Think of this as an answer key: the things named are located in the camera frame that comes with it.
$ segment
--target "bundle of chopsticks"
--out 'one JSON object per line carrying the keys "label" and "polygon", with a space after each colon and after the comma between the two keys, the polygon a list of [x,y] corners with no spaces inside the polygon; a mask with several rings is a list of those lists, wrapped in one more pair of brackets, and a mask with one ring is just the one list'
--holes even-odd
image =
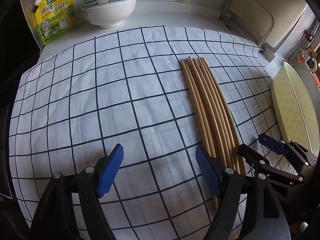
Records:
{"label": "bundle of chopsticks", "polygon": [[202,136],[211,157],[222,165],[247,175],[244,160],[238,155],[239,139],[229,107],[204,58],[180,60],[187,79]]}

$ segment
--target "white tablecloth with black grid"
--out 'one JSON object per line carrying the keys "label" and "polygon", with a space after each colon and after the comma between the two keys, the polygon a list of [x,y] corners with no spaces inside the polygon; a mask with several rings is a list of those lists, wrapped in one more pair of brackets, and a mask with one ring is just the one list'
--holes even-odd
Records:
{"label": "white tablecloth with black grid", "polygon": [[[281,139],[258,51],[249,40],[213,30],[141,27],[92,37],[25,72],[9,160],[27,223],[53,173],[79,173],[121,143],[122,166],[100,199],[116,238],[202,239],[214,212],[195,160],[201,136],[179,63],[189,56],[210,65],[241,141],[292,172],[286,159],[257,142],[263,132]],[[89,239],[76,194],[73,202],[81,236]],[[234,234],[244,208],[242,196]]]}

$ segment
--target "metal frame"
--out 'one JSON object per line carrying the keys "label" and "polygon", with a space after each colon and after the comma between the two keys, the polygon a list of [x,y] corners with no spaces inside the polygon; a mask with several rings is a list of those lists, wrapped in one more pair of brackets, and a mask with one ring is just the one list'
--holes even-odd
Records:
{"label": "metal frame", "polygon": [[[258,47],[260,47],[265,41],[266,41],[266,38],[269,36],[269,34],[271,33],[271,31],[273,30],[273,27],[275,26],[275,20],[273,18],[273,16],[271,15],[270,12],[268,12],[265,8],[263,8],[262,6],[258,5],[256,2],[252,1],[252,0],[248,0],[249,2],[253,3],[255,6],[259,7],[261,10],[263,10],[264,12],[266,12],[270,18],[271,18],[271,25],[270,27],[268,28],[268,30],[266,31],[266,33],[262,36],[262,39],[259,41],[258,43]],[[225,17],[226,15],[226,12],[227,10],[229,9],[230,7],[230,4],[231,4],[232,0],[229,0],[226,8],[224,9],[224,11],[221,13],[221,16],[220,16],[220,20],[223,20],[223,18]]]}

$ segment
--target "stacked bowls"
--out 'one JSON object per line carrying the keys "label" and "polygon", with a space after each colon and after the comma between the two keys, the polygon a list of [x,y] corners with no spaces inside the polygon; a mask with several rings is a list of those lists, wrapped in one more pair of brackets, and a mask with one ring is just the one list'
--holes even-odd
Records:
{"label": "stacked bowls", "polygon": [[137,0],[84,0],[81,7],[87,22],[102,29],[120,25],[132,14]]}

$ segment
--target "bowl base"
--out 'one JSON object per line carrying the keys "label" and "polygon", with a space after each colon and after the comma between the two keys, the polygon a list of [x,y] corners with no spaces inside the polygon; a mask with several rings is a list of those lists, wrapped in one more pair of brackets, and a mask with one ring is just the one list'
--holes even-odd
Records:
{"label": "bowl base", "polygon": [[115,22],[115,23],[108,23],[108,24],[105,24],[105,25],[99,25],[99,28],[101,28],[101,29],[110,29],[110,28],[117,27],[122,23],[123,23],[123,20],[119,21],[119,22]]}

